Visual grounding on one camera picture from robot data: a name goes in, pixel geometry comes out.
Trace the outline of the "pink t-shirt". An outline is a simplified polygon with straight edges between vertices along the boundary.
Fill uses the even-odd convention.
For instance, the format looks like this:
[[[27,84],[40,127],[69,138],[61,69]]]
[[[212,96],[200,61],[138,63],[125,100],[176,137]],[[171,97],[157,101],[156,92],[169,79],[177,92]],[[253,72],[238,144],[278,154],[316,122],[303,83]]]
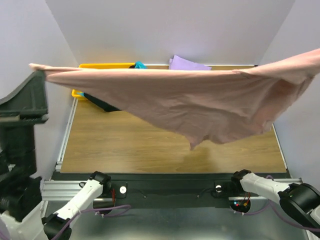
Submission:
[[[247,69],[94,69],[32,63],[46,80],[76,89],[151,125],[226,144],[267,132],[320,72],[318,49]]]

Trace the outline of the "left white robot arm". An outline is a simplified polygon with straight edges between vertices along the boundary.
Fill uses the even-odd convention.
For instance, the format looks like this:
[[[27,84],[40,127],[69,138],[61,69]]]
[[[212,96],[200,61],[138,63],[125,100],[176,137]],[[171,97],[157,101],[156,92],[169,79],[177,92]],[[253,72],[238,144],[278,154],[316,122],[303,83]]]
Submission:
[[[0,101],[0,219],[8,231],[2,239],[67,240],[76,217],[111,193],[110,178],[94,172],[65,206],[41,216],[34,126],[48,120],[45,79],[37,70]]]

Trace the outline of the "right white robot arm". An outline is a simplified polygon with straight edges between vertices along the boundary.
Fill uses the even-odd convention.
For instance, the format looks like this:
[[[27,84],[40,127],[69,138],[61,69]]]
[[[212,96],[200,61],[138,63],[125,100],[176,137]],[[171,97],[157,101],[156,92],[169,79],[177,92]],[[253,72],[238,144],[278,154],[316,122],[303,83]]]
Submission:
[[[307,183],[283,183],[249,170],[237,171],[230,182],[235,195],[256,194],[278,204],[299,228],[320,236],[320,191]]]

